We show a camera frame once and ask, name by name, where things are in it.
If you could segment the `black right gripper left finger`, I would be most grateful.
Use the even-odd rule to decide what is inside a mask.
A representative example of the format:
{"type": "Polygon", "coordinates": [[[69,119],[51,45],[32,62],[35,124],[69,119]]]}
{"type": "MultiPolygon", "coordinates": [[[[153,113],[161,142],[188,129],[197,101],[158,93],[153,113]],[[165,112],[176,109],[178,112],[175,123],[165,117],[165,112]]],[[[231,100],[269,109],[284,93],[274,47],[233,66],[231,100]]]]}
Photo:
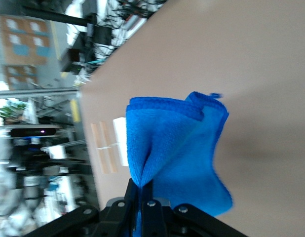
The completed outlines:
{"type": "Polygon", "coordinates": [[[103,210],[83,205],[24,237],[133,237],[137,194],[130,179],[125,195],[109,200],[103,210]]]}

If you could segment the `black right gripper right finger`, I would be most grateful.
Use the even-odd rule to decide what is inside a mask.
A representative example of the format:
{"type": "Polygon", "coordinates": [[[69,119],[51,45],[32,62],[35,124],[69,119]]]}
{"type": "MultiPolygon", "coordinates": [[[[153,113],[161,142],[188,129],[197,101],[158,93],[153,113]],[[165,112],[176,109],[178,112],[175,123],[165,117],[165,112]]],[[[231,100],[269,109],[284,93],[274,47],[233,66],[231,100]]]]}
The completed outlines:
{"type": "Polygon", "coordinates": [[[162,205],[153,197],[152,182],[141,198],[141,237],[248,237],[191,204],[162,205]]]}

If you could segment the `blue microfiber towel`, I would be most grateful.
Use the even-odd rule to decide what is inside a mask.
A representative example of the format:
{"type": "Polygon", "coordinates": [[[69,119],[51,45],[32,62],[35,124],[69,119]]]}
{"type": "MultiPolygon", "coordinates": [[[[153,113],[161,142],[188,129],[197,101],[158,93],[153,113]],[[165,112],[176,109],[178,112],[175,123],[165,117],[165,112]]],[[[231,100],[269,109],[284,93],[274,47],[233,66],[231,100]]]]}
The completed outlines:
{"type": "Polygon", "coordinates": [[[127,158],[138,188],[172,207],[189,203],[218,216],[232,197],[214,169],[217,142],[228,118],[220,94],[192,92],[185,100],[135,97],[126,108],[127,158]]]}

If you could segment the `wooden rack rod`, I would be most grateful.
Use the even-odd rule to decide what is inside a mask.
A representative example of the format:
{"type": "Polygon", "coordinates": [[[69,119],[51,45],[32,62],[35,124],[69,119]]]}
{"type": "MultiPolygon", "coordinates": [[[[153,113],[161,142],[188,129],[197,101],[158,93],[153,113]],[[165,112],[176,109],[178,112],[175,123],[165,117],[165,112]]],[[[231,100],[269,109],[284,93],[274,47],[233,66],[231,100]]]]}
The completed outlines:
{"type": "MultiPolygon", "coordinates": [[[[108,146],[114,144],[115,142],[111,139],[109,129],[104,121],[99,121],[100,137],[102,146],[108,146]]],[[[104,150],[106,159],[109,162],[110,173],[117,173],[117,164],[115,160],[114,148],[104,150]]]]}
{"type": "Polygon", "coordinates": [[[101,172],[103,174],[109,174],[110,170],[109,170],[109,167],[108,167],[106,159],[105,159],[103,146],[101,144],[98,125],[95,123],[91,123],[90,126],[91,126],[92,136],[93,136],[93,140],[94,140],[95,147],[96,147],[97,158],[100,163],[101,172]]]}

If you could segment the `green potted plant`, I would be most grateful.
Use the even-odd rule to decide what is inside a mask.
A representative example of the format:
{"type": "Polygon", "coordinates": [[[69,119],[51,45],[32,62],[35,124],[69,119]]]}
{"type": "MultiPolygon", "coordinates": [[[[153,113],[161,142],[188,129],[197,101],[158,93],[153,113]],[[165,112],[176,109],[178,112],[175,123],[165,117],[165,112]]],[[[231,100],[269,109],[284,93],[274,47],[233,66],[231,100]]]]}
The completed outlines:
{"type": "Polygon", "coordinates": [[[0,108],[0,118],[2,119],[17,119],[22,116],[25,111],[26,104],[16,103],[5,105],[0,108]]]}

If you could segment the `black electronics box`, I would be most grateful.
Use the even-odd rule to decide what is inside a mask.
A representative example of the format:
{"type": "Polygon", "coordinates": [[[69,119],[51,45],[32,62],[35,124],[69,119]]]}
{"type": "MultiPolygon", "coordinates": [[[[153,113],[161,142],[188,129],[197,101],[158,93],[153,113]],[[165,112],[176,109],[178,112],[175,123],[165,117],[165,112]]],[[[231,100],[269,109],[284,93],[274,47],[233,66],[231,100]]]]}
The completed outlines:
{"type": "Polygon", "coordinates": [[[82,68],[82,66],[79,65],[79,53],[80,51],[78,49],[67,48],[59,60],[60,71],[77,75],[82,68]]]}

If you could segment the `cardboard box with white labels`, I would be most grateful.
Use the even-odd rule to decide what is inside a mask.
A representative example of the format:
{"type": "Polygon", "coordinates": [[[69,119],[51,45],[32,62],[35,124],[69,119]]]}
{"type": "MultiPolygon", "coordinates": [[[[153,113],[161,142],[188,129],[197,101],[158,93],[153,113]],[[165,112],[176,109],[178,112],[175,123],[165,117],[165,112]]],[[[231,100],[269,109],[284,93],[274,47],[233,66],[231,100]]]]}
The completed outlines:
{"type": "Polygon", "coordinates": [[[33,88],[37,80],[37,68],[32,65],[4,65],[5,82],[9,90],[33,88]]]}
{"type": "Polygon", "coordinates": [[[50,52],[49,30],[43,20],[0,15],[5,62],[15,65],[44,65],[50,52]]]}

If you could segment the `black metal pole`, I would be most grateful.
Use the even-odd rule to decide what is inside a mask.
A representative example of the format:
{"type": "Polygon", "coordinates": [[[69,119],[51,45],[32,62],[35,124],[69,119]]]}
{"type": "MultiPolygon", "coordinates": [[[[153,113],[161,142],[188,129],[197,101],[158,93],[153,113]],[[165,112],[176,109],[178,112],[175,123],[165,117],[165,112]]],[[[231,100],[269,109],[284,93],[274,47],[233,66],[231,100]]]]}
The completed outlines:
{"type": "Polygon", "coordinates": [[[29,17],[72,24],[72,25],[79,25],[84,27],[87,27],[88,25],[96,25],[97,23],[96,14],[90,15],[87,18],[78,18],[52,11],[35,9],[28,6],[21,6],[21,13],[29,17]]]}

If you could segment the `aluminium frame bar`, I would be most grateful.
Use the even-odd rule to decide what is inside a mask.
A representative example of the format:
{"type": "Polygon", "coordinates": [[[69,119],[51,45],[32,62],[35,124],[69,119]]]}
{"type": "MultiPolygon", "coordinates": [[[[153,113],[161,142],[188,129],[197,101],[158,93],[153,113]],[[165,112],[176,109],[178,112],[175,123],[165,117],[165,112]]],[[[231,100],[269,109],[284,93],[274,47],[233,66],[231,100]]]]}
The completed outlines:
{"type": "Polygon", "coordinates": [[[72,94],[77,94],[78,92],[79,90],[76,89],[75,87],[5,90],[5,91],[0,91],[0,99],[72,95],[72,94]]]}

